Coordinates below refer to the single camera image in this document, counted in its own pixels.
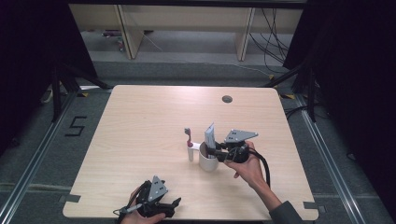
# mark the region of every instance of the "cable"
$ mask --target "cable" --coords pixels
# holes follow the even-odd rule
[[[143,183],[142,185],[140,185],[140,187],[136,190],[136,193],[131,197],[131,199],[129,200],[128,204],[125,206],[125,208],[129,208],[131,206],[131,204],[134,202],[134,199],[136,199],[137,194],[139,194],[140,190],[142,190],[143,186],[145,186],[145,185],[146,185],[146,182]],[[113,214],[116,215],[116,216],[121,216],[122,215],[120,213],[121,209],[114,210]]]
[[[270,28],[270,30],[271,30],[271,33],[275,36],[276,42],[277,42],[278,44],[282,45],[285,49],[289,49],[288,46],[286,46],[285,44],[283,44],[283,42],[280,41],[280,40],[277,38],[277,32],[276,32],[276,31],[274,32],[274,28],[275,28],[275,30],[276,30],[276,26],[274,27],[274,25],[276,25],[276,8],[273,8],[273,24],[274,24],[273,27],[271,27],[271,25],[270,25],[270,23],[269,23],[269,21],[268,21],[266,15],[265,15],[265,12],[264,12],[264,9],[263,9],[263,8],[262,8],[262,15],[264,16],[265,20],[267,21],[267,24],[268,24],[268,26],[269,26],[269,28]]]
[[[268,166],[267,160],[259,152],[257,152],[256,149],[254,149],[252,147],[248,147],[247,149],[249,149],[249,151],[248,151],[249,154],[256,156],[257,158],[259,158],[262,161],[262,165],[264,166],[264,170],[265,170],[265,182],[267,182],[268,187],[271,188],[270,168]]]
[[[275,60],[279,61],[280,63],[283,63],[283,60],[279,57],[277,57],[273,52],[269,51],[268,49],[266,49],[265,47],[263,47],[254,37],[252,34],[250,34],[251,39],[253,40],[253,42],[256,44],[256,46],[262,50],[264,53],[269,54],[271,57],[273,57]]]
[[[322,105],[322,104],[321,103],[314,103],[314,106],[316,106],[316,105]],[[285,109],[284,111],[285,111],[286,119],[289,119],[291,117],[291,115],[293,115],[295,112],[297,112],[299,110],[305,110],[307,108],[308,108],[308,105],[302,105],[302,106],[299,106],[299,107],[296,107],[296,108]]]
[[[272,46],[274,46],[274,47],[279,47],[279,45],[276,45],[276,44],[274,44],[274,43],[271,43],[267,38],[265,38],[265,36],[263,36],[262,35],[262,33],[260,33],[260,35],[262,36],[262,38],[266,41],[266,42],[269,42],[269,44],[270,45],[272,45]],[[283,50],[289,50],[289,48],[286,48],[286,47],[281,47]]]
[[[283,60],[285,60],[286,58],[286,54],[285,52],[283,52],[283,49],[280,45],[281,41],[277,38],[277,31],[276,31],[276,8],[273,8],[273,34],[274,34],[274,38],[276,39],[276,43],[279,49],[279,53],[280,55],[282,55]]]
[[[276,34],[274,33],[274,26],[275,26],[275,24],[276,24],[276,21],[275,21],[275,19],[276,19],[276,11],[274,11],[273,10],[273,14],[274,14],[274,19],[273,19],[273,25],[271,25],[270,24],[270,22],[268,21],[268,19],[267,19],[267,16],[265,15],[265,12],[264,12],[264,10],[263,10],[263,8],[262,8],[262,14],[263,14],[263,16],[264,16],[264,18],[265,18],[265,20],[266,20],[266,22],[267,22],[267,24],[268,24],[268,27],[270,28],[270,36],[268,37],[268,39],[266,39],[266,38],[264,38],[265,40],[266,40],[266,42],[267,42],[267,44],[266,44],[266,46],[265,46],[265,53],[266,54],[269,54],[270,56],[272,56],[273,58],[275,58],[275,59],[279,59],[279,57],[274,57],[273,55],[275,55],[274,53],[268,53],[269,52],[269,50],[268,50],[268,45],[271,43],[271,37],[272,36],[274,36],[274,38],[276,39],[276,43],[277,43],[277,47],[278,47],[278,49],[279,49],[279,52],[280,52],[280,56],[282,57],[282,59],[279,59],[278,61],[280,62],[280,63],[283,63],[284,62],[284,53],[283,53],[283,51],[282,51],[282,48],[280,47],[280,45],[279,45],[279,42],[278,42],[278,38],[277,38],[277,36],[276,36]],[[267,67],[267,69],[269,69],[270,71],[272,71],[272,72],[274,72],[274,73],[281,73],[281,72],[277,72],[277,71],[274,71],[274,70],[272,70],[272,69],[270,69],[269,67],[268,67],[268,64],[267,64],[267,61],[266,61],[266,54],[264,54],[264,64],[265,64],[265,66]]]
[[[139,26],[139,25],[137,24],[137,22],[135,21],[134,17],[131,15],[131,13],[126,13],[126,15],[131,19],[131,21],[134,23],[135,26],[137,26],[137,27]],[[145,37],[155,48],[157,48],[157,49],[159,49],[161,52],[163,52],[163,49],[160,48],[157,44],[155,44],[154,41],[152,41],[148,36],[146,36],[145,33],[144,33],[143,31],[140,31],[140,33],[141,33],[141,34],[143,35],[143,37]],[[168,59],[170,59],[170,60],[172,60],[172,61],[177,61],[177,62],[198,63],[198,62],[191,62],[191,61],[187,61],[187,60],[175,59],[175,58],[169,58],[169,57],[168,57]],[[207,64],[219,65],[219,63],[207,63]],[[262,73],[262,74],[267,75],[268,77],[270,76],[270,74],[268,74],[268,73],[266,73],[266,72],[264,72],[264,71],[262,71],[262,70],[260,70],[260,69],[257,69],[257,68],[248,68],[248,67],[245,67],[245,66],[242,66],[242,65],[239,65],[239,64],[234,64],[234,63],[229,63],[229,64],[227,64],[227,65],[232,65],[232,66],[236,66],[236,67],[243,68],[243,69],[247,69],[247,70],[251,70],[251,71],[257,71],[257,72],[260,72],[260,73]],[[268,70],[270,70],[271,72],[280,73],[280,72],[277,72],[277,71],[274,71],[274,70],[270,69],[267,65],[265,65],[265,66],[266,66],[266,68],[267,68]]]

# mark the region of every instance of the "floor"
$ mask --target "floor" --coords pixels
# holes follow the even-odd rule
[[[124,50],[120,48],[120,39],[116,36],[104,37],[103,31],[82,31],[81,35],[86,43],[92,60],[97,63],[95,66],[108,66],[112,63],[123,64],[145,64],[145,63],[169,63],[175,64],[202,64],[209,65],[229,65],[267,77],[271,75],[279,76],[286,70],[277,68],[282,65],[278,60],[266,55],[249,39],[247,55],[243,62],[236,58],[233,45],[233,34],[226,33],[206,33],[206,32],[166,32],[154,31],[146,32],[145,38],[140,46],[137,57],[133,60],[127,58]],[[260,34],[252,34],[253,37],[266,47],[263,37]],[[279,39],[285,46],[290,45],[292,35],[279,35]],[[279,47],[268,45],[278,58],[282,58]],[[279,85],[279,91],[286,86]],[[106,105],[109,93],[92,94],[89,103],[90,116],[92,117],[92,127],[86,128],[87,136],[94,133],[94,124],[101,117],[101,109]],[[297,107],[304,102],[303,99],[281,99],[282,105],[287,108]],[[84,110],[83,97],[78,97],[73,103],[73,112],[66,115],[66,119],[72,119]],[[328,118],[325,108],[319,107],[316,110],[318,121],[315,124],[309,122],[306,114],[299,113],[290,117],[290,129],[295,138],[296,146],[302,159],[308,182],[318,205],[319,219],[317,223],[393,223],[381,201],[376,196],[368,180],[359,165],[346,156],[347,148],[342,138],[337,134],[337,130]],[[32,157],[35,156],[36,148],[40,148],[42,139],[45,139],[46,131],[51,129],[48,120],[51,119],[51,104],[43,104],[33,115],[32,121],[24,128],[22,136],[29,141],[22,141],[20,146],[30,148],[28,151],[9,150],[0,158],[0,202],[4,203],[9,199],[9,193],[14,189],[16,183],[21,182],[21,176],[29,165]],[[320,131],[321,138],[315,138],[312,132]],[[61,130],[59,135],[69,132],[68,129]],[[53,148],[64,148],[59,145],[61,140],[54,139],[50,142]],[[84,153],[78,147],[87,147],[90,138],[79,138],[77,142],[68,143],[67,153],[59,153],[56,150],[49,150],[43,155],[39,169],[33,174],[32,183],[28,184],[25,196],[21,199],[20,206],[10,214],[14,216],[11,223],[111,223],[111,220],[74,220],[61,217],[63,202],[61,196],[67,194],[73,185],[75,174],[79,166],[71,166],[70,161],[82,162]],[[327,163],[325,158],[329,158],[333,163]],[[341,185],[335,184],[337,180],[344,182]],[[352,202],[355,202],[359,209],[350,210],[347,208],[348,202],[340,192],[349,193]],[[361,218],[354,218],[352,212],[361,212]]]

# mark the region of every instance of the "table top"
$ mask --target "table top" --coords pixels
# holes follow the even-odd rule
[[[233,100],[224,103],[225,95]],[[64,215],[116,217],[112,212],[130,193],[157,175],[169,189],[162,203],[181,197],[172,219],[271,219],[232,169],[220,163],[205,172],[198,154],[189,161],[184,128],[191,129],[192,142],[202,143],[212,122],[218,142],[231,129],[258,133],[251,141],[269,164],[274,193],[304,220],[318,218],[318,210],[304,209],[314,198],[274,89],[185,86],[114,88],[70,192],[80,199],[67,202]]]

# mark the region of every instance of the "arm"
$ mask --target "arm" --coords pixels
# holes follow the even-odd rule
[[[252,142],[246,141],[246,143],[250,148],[254,148]],[[282,203],[271,191],[262,176],[260,160],[257,157],[250,154],[244,163],[226,161],[224,164],[236,171],[234,178],[241,176],[256,191],[275,223],[303,222],[289,202]]]

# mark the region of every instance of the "human hand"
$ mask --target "human hand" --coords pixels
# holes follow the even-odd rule
[[[246,144],[250,150],[254,150],[254,144],[252,142],[246,141]],[[256,156],[249,154],[247,161],[244,163],[225,161],[224,164],[235,170],[234,178],[241,176],[251,188],[255,189],[257,186],[262,185],[266,185],[268,187],[264,177],[262,176],[260,159]]]
[[[138,188],[131,193],[131,198],[136,194]],[[136,205],[136,200],[134,200],[131,206]],[[154,224],[165,218],[165,213],[160,213],[152,217],[142,217],[137,210],[134,210],[131,214],[127,214],[122,220],[121,224]]]

